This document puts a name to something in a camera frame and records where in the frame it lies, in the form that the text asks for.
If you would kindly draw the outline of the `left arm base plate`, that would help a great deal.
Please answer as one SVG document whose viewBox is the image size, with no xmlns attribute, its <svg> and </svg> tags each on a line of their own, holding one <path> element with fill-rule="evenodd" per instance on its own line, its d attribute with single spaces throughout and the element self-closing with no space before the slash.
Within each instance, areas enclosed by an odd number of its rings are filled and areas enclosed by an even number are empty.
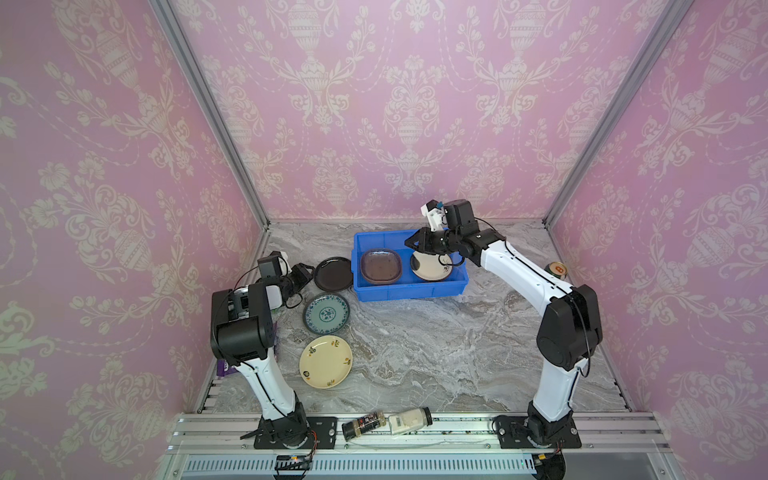
<svg viewBox="0 0 768 480">
<path fill-rule="evenodd" d="M 254 431 L 253 447 L 256 450 L 319 449 L 333 450 L 338 438 L 339 419 L 331 416 L 310 416 L 306 427 L 289 428 L 285 419 L 268 421 Z"/>
</svg>

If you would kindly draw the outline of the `cream plate with dark patch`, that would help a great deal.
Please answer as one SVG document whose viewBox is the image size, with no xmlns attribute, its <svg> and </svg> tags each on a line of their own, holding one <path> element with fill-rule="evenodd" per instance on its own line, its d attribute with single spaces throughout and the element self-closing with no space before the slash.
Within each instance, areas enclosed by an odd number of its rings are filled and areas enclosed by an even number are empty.
<svg viewBox="0 0 768 480">
<path fill-rule="evenodd" d="M 453 270 L 453 261 L 447 254 L 436 255 L 414 251 L 410 259 L 414 275 L 427 282 L 447 279 Z"/>
</svg>

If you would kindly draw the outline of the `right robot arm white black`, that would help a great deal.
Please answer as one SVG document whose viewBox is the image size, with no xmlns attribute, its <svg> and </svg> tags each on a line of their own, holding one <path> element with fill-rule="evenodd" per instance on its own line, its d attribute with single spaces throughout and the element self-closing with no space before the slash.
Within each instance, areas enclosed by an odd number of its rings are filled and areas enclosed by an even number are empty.
<svg viewBox="0 0 768 480">
<path fill-rule="evenodd" d="M 543 357 L 539 385 L 527 411 L 526 428 L 537 447 L 550 447 L 571 430 L 572 398 L 578 379 L 590 373 L 603 339 L 597 293 L 574 286 L 536 265 L 492 226 L 482 229 L 465 199 L 421 206 L 428 225 L 405 241 L 410 249 L 438 257 L 458 253 L 496 275 L 541 315 L 536 346 Z"/>
</svg>

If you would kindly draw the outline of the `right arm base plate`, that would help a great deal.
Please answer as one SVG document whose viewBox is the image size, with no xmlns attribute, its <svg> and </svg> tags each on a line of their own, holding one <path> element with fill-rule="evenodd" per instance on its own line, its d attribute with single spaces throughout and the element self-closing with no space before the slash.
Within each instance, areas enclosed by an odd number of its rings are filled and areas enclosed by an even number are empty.
<svg viewBox="0 0 768 480">
<path fill-rule="evenodd" d="M 496 416 L 491 422 L 502 449 L 579 449 L 582 441 L 572 416 L 547 422 L 536 416 Z"/>
</svg>

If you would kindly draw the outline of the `smoky glass plate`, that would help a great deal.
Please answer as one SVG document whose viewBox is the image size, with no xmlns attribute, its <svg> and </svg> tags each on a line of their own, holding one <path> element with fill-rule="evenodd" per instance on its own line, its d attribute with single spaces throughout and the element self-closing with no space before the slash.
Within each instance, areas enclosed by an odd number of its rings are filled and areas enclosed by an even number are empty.
<svg viewBox="0 0 768 480">
<path fill-rule="evenodd" d="M 372 285 L 390 285 L 402 275 L 402 261 L 391 249 L 370 249 L 360 259 L 362 277 Z"/>
</svg>

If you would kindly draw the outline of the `black round plate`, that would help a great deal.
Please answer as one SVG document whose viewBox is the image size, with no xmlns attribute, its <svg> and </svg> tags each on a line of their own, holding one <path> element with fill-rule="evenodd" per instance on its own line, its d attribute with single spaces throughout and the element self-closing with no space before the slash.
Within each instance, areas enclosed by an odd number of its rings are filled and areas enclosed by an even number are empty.
<svg viewBox="0 0 768 480">
<path fill-rule="evenodd" d="M 325 292 L 339 292 L 353 285 L 351 261 L 345 257 L 330 257 L 321 261 L 314 270 L 315 285 Z"/>
</svg>

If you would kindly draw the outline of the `teal patterned plate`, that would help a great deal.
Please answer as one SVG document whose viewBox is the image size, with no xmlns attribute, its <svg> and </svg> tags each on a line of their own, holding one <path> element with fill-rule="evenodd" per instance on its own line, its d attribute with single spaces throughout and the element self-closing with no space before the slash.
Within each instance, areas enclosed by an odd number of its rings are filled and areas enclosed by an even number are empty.
<svg viewBox="0 0 768 480">
<path fill-rule="evenodd" d="M 314 297 L 305 307 L 304 325 L 318 335 L 329 335 L 341 330 L 350 318 L 347 300 L 333 293 Z"/>
</svg>

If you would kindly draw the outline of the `yellow floral plate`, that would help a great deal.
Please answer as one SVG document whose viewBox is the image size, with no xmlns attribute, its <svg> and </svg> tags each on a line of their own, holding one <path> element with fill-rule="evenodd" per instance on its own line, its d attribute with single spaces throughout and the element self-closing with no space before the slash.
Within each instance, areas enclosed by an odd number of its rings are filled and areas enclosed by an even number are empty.
<svg viewBox="0 0 768 480">
<path fill-rule="evenodd" d="M 331 389 L 350 374 L 354 355 L 341 337 L 325 335 L 306 346 L 299 360 L 299 373 L 315 389 Z"/>
</svg>

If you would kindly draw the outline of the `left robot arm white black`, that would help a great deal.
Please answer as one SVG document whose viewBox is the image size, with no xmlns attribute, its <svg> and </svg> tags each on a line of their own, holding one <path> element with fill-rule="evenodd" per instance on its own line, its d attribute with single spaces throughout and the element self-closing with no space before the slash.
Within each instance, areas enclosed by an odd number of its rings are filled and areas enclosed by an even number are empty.
<svg viewBox="0 0 768 480">
<path fill-rule="evenodd" d="M 285 381 L 275 356 L 272 312 L 310 283 L 312 266 L 290 265 L 281 251 L 257 261 L 259 278 L 211 296 L 210 347 L 214 357 L 247 381 L 261 409 L 257 429 L 247 436 L 289 449 L 302 447 L 310 424 L 297 393 Z"/>
</svg>

